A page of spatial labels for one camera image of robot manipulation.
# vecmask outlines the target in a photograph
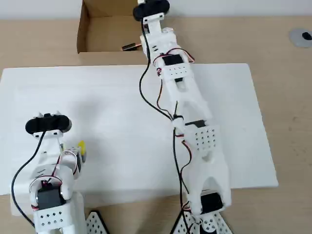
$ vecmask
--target perforated plate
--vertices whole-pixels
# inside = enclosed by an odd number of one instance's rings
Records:
[[[183,78],[189,76],[192,71],[188,63],[180,63],[175,65],[165,66],[162,69],[165,80]]]
[[[187,225],[190,230],[190,234],[200,234],[200,226],[206,233],[217,233],[217,234],[232,234],[232,231],[222,218],[219,212],[212,212],[209,214],[201,215],[201,221],[195,223],[195,219],[189,212],[184,212],[187,216]],[[183,217],[180,214],[178,220],[175,223],[171,234],[186,234],[187,230],[183,221]]]
[[[36,232],[70,226],[74,223],[73,217],[75,217],[75,208],[72,202],[58,207],[35,211],[34,223]]]
[[[220,133],[218,125],[209,125],[197,128],[194,125],[186,126],[188,129],[185,138],[198,151],[212,150],[220,146]]]
[[[86,223],[88,234],[109,234],[103,219],[97,212],[91,212]]]

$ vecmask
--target black wire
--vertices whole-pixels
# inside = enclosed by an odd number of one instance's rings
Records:
[[[44,137],[45,133],[46,133],[46,132],[43,132],[43,133],[42,133],[42,136],[41,136],[41,138],[40,138],[40,140],[39,140],[39,143],[38,143],[38,146],[37,146],[37,148],[36,148],[36,150],[35,150],[35,152],[34,152],[34,155],[18,169],[18,171],[15,173],[15,175],[14,175],[14,177],[13,177],[12,184],[11,184],[11,195],[12,195],[12,200],[13,200],[13,202],[14,202],[16,208],[17,208],[18,211],[21,213],[21,215],[22,215],[22,216],[31,224],[31,226],[33,226],[33,227],[35,227],[33,221],[31,221],[30,218],[27,217],[27,215],[22,211],[22,209],[20,208],[20,206],[19,206],[18,203],[16,202],[16,198],[15,198],[15,194],[14,194],[14,183],[15,183],[15,180],[16,180],[16,178],[18,177],[19,173],[21,172],[21,170],[23,170],[23,168],[24,168],[25,166],[27,166],[27,164],[30,163],[30,162],[34,159],[34,157],[36,156],[36,154],[38,153],[38,150],[39,150],[39,148],[40,148],[40,145],[41,145],[41,143],[42,143],[42,140],[43,140],[43,137]]]
[[[184,169],[185,167],[187,167],[187,166],[191,163],[191,161],[192,161],[192,152],[191,152],[190,148],[185,144],[185,140],[182,141],[182,144],[185,146],[185,148],[186,148],[187,151],[189,152],[190,160],[189,160],[189,162],[188,162],[187,164],[185,164],[185,165],[181,168],[180,174],[181,174],[181,180],[182,180],[182,183],[183,183],[183,185],[184,185],[184,187],[185,187],[185,190],[186,190],[187,194],[190,194],[190,192],[189,192],[187,186],[186,186],[185,183],[184,183],[183,176],[182,176],[182,172],[183,172],[183,169]]]
[[[165,117],[167,117],[168,119],[171,120],[170,116],[165,114],[164,112],[162,112],[161,110],[159,110],[157,107],[155,107],[153,104],[151,104],[146,98],[145,96],[143,95],[142,93],[142,80],[145,76],[145,74],[147,73],[148,69],[150,68],[150,65],[151,65],[151,52],[150,52],[150,47],[148,45],[148,42],[147,42],[147,38],[146,38],[146,35],[145,35],[145,30],[144,30],[144,24],[143,24],[143,19],[141,20],[141,28],[142,28],[142,34],[144,36],[144,40],[145,40],[145,43],[146,43],[146,53],[147,53],[147,66],[146,66],[146,69],[145,71],[143,72],[142,76],[141,76],[141,79],[140,79],[140,82],[139,82],[139,85],[138,85],[138,89],[140,91],[140,94],[141,94],[141,97],[143,98],[143,100],[149,105],[151,106],[152,108],[154,108],[155,110],[157,110],[159,113],[163,114]]]
[[[179,170],[179,165],[176,159],[176,128],[174,128],[173,130],[173,153],[174,153],[174,159],[175,159],[175,167],[176,167],[176,171],[178,173],[179,176],[179,182],[180,182],[180,206],[181,206],[181,210],[182,210],[182,217],[183,217],[183,221],[187,230],[187,233],[190,234],[189,228],[187,226],[187,222],[186,222],[186,218],[185,218],[185,214],[184,211],[182,209],[183,207],[183,197],[182,197],[182,178],[181,178],[181,174],[180,174],[180,170]]]
[[[162,108],[160,107],[160,105],[159,105],[159,100],[160,100],[160,97],[161,97],[161,93],[162,93],[162,79],[160,80],[160,89],[159,89],[159,94],[158,94],[158,98],[157,98],[156,104],[157,104],[158,109],[160,109],[160,110],[165,111],[165,112],[168,113],[168,115],[169,115],[169,117],[170,117],[170,119],[171,119],[171,121],[172,121],[172,120],[174,120],[174,118],[172,117],[172,115],[170,114],[170,112],[169,112],[168,110],[166,110],[166,109],[162,109]]]

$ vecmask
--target yellow component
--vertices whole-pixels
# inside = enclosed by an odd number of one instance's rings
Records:
[[[78,146],[80,146],[80,148],[81,148],[81,155],[85,155],[86,154],[86,144],[84,143],[84,141],[82,140],[81,142],[79,142]]]

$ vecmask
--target table surface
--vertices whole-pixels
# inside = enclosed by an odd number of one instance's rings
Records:
[[[198,63],[249,64],[278,188],[233,190],[222,213],[236,234],[310,234],[312,230],[312,48],[288,32],[312,31],[312,17],[173,19],[179,43]],[[7,67],[145,64],[141,51],[76,53],[78,20],[0,21],[0,70]],[[0,227],[34,233],[0,196]],[[112,234],[169,233],[178,197],[100,208]]]

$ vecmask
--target white wall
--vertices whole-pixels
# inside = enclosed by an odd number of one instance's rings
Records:
[[[0,0],[0,19],[78,18],[82,0]],[[171,15],[312,15],[312,0],[170,0]]]

